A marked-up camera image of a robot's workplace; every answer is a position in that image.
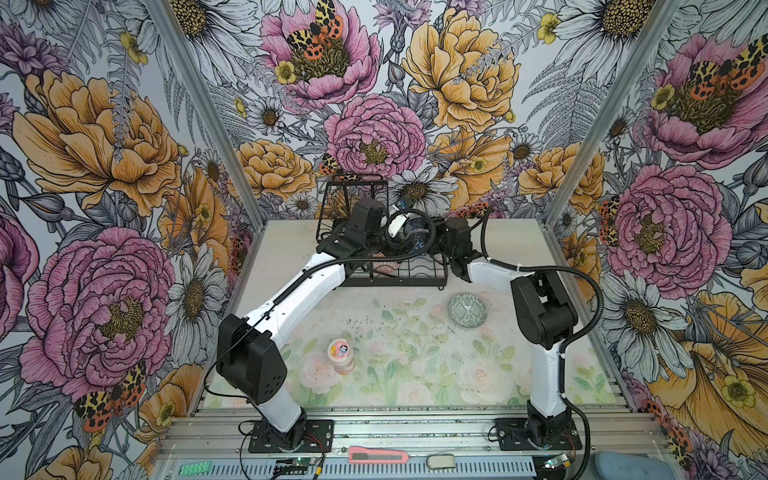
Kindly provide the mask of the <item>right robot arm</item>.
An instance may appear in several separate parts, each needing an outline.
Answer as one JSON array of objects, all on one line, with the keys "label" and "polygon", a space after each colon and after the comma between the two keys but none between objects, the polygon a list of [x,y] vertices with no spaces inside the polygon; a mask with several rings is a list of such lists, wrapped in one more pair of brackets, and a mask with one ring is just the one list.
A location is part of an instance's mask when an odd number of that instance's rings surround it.
[{"label": "right robot arm", "polygon": [[565,400],[565,344],[574,335],[578,314],[560,277],[569,270],[492,259],[474,248],[465,218],[441,221],[433,249],[456,277],[511,296],[518,329],[531,347],[534,383],[525,435],[537,448],[553,445],[572,429],[572,408]]}]

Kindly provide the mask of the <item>orange patterned ceramic bowl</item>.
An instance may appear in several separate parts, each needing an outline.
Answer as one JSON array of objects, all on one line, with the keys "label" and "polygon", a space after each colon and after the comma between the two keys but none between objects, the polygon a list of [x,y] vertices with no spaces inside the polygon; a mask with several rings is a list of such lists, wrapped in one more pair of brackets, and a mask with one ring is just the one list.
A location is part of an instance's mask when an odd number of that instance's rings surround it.
[{"label": "orange patterned ceramic bowl", "polygon": [[376,275],[397,278],[400,263],[396,261],[373,262],[372,267]]}]

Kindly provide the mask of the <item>black wire dish rack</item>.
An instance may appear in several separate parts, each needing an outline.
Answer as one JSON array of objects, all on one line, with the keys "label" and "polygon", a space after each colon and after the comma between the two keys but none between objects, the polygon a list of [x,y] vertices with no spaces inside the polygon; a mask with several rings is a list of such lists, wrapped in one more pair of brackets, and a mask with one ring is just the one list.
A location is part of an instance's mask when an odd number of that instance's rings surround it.
[{"label": "black wire dish rack", "polygon": [[392,197],[383,176],[335,173],[321,187],[317,251],[368,260],[345,267],[345,287],[446,287],[445,256],[427,245],[429,222],[404,214],[412,204]]}]

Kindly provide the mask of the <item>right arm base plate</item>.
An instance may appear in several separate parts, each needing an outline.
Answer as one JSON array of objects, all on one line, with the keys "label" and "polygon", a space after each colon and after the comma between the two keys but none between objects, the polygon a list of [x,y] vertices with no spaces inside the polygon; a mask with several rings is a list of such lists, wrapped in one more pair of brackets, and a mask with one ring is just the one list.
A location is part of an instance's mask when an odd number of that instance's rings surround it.
[{"label": "right arm base plate", "polygon": [[554,434],[534,439],[525,418],[497,418],[494,420],[493,433],[502,451],[576,451],[583,448],[577,426],[570,420],[566,427]]}]

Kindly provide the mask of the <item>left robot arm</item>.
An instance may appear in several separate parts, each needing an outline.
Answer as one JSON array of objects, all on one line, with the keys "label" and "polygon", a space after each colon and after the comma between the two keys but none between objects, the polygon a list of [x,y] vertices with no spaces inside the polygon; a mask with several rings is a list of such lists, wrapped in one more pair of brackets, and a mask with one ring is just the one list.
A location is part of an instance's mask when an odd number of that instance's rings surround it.
[{"label": "left robot arm", "polygon": [[435,220],[415,208],[392,210],[372,198],[359,200],[347,220],[323,237],[306,265],[275,295],[220,324],[214,370],[242,392],[266,427],[268,444],[294,451],[307,438],[307,415],[284,383],[281,350],[306,315],[356,270],[425,254],[437,237]]}]

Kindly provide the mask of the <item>blue floral ceramic bowl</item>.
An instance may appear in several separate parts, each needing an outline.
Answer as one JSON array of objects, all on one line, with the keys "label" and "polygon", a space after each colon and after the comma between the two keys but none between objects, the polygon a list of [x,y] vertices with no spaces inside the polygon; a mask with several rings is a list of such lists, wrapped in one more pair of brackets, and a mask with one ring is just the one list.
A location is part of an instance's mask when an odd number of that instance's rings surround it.
[{"label": "blue floral ceramic bowl", "polygon": [[431,235],[434,223],[423,218],[407,220],[404,225],[406,250],[409,253],[417,252],[431,245]]}]

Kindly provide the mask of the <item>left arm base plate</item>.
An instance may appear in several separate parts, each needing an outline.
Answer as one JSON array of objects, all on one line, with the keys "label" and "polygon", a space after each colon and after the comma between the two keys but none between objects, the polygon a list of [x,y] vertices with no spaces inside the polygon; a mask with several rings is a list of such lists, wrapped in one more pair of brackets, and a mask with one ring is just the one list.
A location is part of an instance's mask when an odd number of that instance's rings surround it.
[{"label": "left arm base plate", "polygon": [[300,420],[289,432],[283,433],[266,420],[259,420],[248,435],[248,452],[329,453],[332,449],[334,428],[333,420]]}]

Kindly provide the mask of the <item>green patterned ceramic bowl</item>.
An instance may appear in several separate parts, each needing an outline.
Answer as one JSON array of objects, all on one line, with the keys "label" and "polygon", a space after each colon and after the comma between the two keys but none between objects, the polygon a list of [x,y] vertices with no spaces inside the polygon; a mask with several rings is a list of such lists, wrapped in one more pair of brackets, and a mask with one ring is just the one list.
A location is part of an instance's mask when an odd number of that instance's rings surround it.
[{"label": "green patterned ceramic bowl", "polygon": [[458,293],[450,298],[447,305],[449,319],[466,329],[481,327],[488,318],[485,302],[472,293]]}]

